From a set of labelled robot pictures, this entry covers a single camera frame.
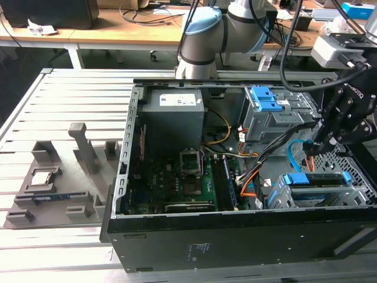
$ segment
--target blue cable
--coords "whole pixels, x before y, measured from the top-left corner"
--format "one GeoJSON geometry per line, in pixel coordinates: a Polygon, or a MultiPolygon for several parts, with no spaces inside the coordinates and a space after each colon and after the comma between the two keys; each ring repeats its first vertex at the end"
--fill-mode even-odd
{"type": "Polygon", "coordinates": [[[293,158],[293,155],[292,155],[292,146],[295,143],[304,143],[304,141],[303,140],[293,140],[288,145],[287,155],[288,155],[288,159],[289,159],[290,164],[292,164],[292,166],[296,169],[297,172],[301,172],[299,165],[296,163],[296,161],[295,161],[295,159],[293,158]]]}

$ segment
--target wire bundle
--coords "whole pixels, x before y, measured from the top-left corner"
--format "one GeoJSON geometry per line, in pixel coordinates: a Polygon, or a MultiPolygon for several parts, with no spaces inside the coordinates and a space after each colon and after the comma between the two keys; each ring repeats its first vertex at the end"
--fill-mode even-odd
{"type": "Polygon", "coordinates": [[[264,150],[259,153],[255,163],[254,167],[251,168],[249,171],[242,174],[237,182],[243,185],[241,190],[241,196],[248,196],[247,193],[244,191],[247,188],[247,185],[250,183],[251,180],[253,180],[255,177],[259,177],[258,172],[263,166],[263,162],[266,161],[267,157],[270,156],[276,149],[284,145],[289,141],[289,139],[295,134],[297,131],[303,130],[303,129],[311,129],[314,128],[317,125],[316,122],[307,122],[303,123],[297,126],[292,127],[285,133],[281,134],[279,137],[272,140],[265,148],[264,150]]]}

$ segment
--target cable on desk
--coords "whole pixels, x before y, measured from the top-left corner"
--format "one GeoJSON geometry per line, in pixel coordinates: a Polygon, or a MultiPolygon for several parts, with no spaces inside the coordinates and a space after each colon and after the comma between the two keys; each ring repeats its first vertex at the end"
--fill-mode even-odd
{"type": "Polygon", "coordinates": [[[19,46],[19,47],[22,47],[21,46],[21,44],[14,38],[14,36],[13,35],[11,35],[11,33],[8,31],[8,29],[5,27],[5,25],[4,25],[4,21],[3,21],[3,19],[2,19],[2,15],[3,15],[4,13],[3,12],[0,12],[0,21],[1,21],[1,25],[2,25],[2,27],[5,29],[5,31],[6,31],[6,33],[7,34],[9,34],[9,36],[13,39],[13,41],[19,46]]]}
{"type": "Polygon", "coordinates": [[[122,7],[124,6],[125,4],[122,4],[119,6],[119,13],[121,14],[122,18],[124,20],[126,20],[127,22],[130,22],[132,24],[137,24],[137,25],[143,25],[145,27],[157,27],[157,26],[160,26],[160,25],[171,25],[172,23],[171,22],[167,22],[166,20],[168,19],[175,19],[175,18],[178,18],[178,17],[181,17],[183,16],[184,14],[178,14],[178,15],[172,15],[170,13],[170,11],[168,11],[168,13],[170,14],[170,16],[167,16],[167,17],[164,17],[164,18],[160,18],[160,19],[152,19],[150,21],[136,21],[135,18],[137,17],[137,15],[139,15],[140,13],[137,12],[136,10],[126,10],[124,12],[122,12],[122,7]],[[127,18],[126,15],[130,12],[134,12],[134,16],[131,18],[127,18]]]}
{"type": "Polygon", "coordinates": [[[296,46],[290,46],[290,43],[288,44],[284,44],[284,42],[281,42],[280,40],[278,40],[276,37],[274,37],[271,32],[268,32],[264,26],[262,25],[262,23],[259,21],[257,15],[255,14],[255,10],[253,8],[253,0],[249,0],[249,6],[250,6],[250,12],[252,13],[253,15],[253,18],[255,20],[255,22],[257,23],[257,25],[259,26],[259,28],[267,35],[267,37],[271,38],[274,42],[276,42],[277,44],[279,44],[281,47],[284,47],[286,45],[288,45],[288,49],[290,50],[296,50],[296,51],[306,51],[306,50],[312,50],[312,47],[296,47],[296,46]]]}

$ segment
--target case sticker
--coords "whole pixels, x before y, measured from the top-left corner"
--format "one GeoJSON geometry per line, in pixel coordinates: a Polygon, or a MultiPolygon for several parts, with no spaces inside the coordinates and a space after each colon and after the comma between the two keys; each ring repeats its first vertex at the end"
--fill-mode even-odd
{"type": "Polygon", "coordinates": [[[171,93],[160,95],[160,106],[195,106],[194,93],[171,93]]]}
{"type": "Polygon", "coordinates": [[[197,262],[198,259],[209,253],[211,243],[191,243],[187,245],[186,260],[197,262]]]}

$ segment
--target paper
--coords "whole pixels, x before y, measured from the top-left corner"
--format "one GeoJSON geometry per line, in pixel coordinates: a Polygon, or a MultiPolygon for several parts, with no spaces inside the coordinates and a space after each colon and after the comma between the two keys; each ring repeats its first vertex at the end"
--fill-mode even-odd
{"type": "Polygon", "coordinates": [[[28,19],[28,30],[30,30],[34,35],[49,35],[56,34],[57,31],[52,25],[37,25],[28,19]]]}
{"type": "Polygon", "coordinates": [[[293,16],[285,9],[278,9],[276,18],[290,20],[293,19],[293,16]]]}

